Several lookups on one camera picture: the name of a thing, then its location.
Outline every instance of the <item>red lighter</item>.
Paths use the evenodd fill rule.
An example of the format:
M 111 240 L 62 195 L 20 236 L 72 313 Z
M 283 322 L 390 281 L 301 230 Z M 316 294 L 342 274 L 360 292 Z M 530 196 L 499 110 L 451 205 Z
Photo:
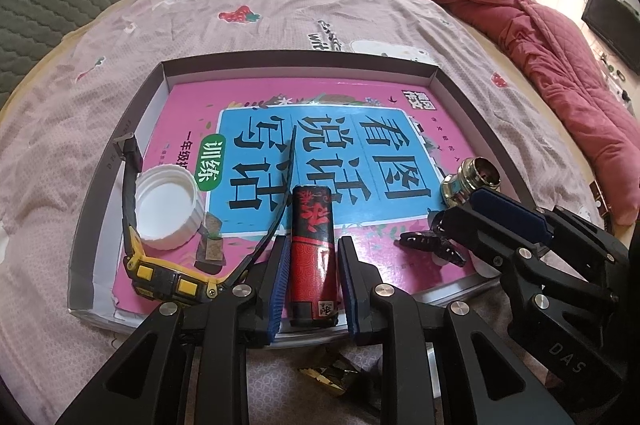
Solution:
M 293 189 L 291 228 L 291 325 L 335 326 L 337 296 L 331 189 L 298 185 Z

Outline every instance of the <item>silver screw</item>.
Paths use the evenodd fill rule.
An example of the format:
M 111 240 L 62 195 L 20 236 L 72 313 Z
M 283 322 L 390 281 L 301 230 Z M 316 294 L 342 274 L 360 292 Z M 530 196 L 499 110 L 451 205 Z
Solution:
M 469 313 L 469 304 L 462 300 L 456 300 L 451 303 L 451 311 L 456 315 L 466 315 Z
M 234 286 L 231 292 L 236 297 L 247 297 L 251 295 L 251 286 L 249 286 L 248 284 L 238 284 L 237 286 Z
M 168 317 L 169 315 L 173 315 L 178 310 L 178 305 L 175 302 L 165 302 L 160 307 L 160 314 Z
M 391 297 L 396 290 L 390 284 L 378 284 L 376 286 L 376 293 L 381 297 Z
M 546 310 L 549 307 L 549 299 L 546 298 L 542 293 L 539 293 L 535 297 L 533 297 L 533 302 L 536 303 L 541 310 Z

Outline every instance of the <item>pink quilt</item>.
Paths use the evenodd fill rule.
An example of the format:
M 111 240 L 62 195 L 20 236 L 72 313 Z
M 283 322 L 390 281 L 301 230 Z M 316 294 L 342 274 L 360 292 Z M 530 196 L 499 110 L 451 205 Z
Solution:
M 640 126 L 605 85 L 578 27 L 534 0 L 432 0 L 493 40 L 590 160 L 615 222 L 640 208 Z

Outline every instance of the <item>bed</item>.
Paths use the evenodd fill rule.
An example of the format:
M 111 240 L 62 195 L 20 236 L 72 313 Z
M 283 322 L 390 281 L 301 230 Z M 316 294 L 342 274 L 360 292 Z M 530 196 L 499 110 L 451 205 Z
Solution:
M 254 21 L 220 17 L 241 6 Z M 120 0 L 65 35 L 0 112 L 0 242 L 8 243 L 0 264 L 0 375 L 36 425 L 53 423 L 124 339 L 68 314 L 67 267 L 95 163 L 138 86 L 161 60 L 311 49 L 308 35 L 319 20 L 344 51 L 375 41 L 390 57 L 427 52 L 484 113 L 540 206 L 560 203 L 602 224 L 591 168 L 561 122 L 488 39 L 431 1 Z M 492 81 L 495 74 L 506 87 Z M 628 244 L 632 230 L 622 230 Z M 509 310 L 500 293 L 475 306 L 505 330 Z M 252 423 L 369 423 L 299 383 L 290 366 L 301 354 L 251 352 Z M 348 354 L 367 367 L 380 352 Z M 271 397 L 278 392 L 287 394 L 280 407 Z

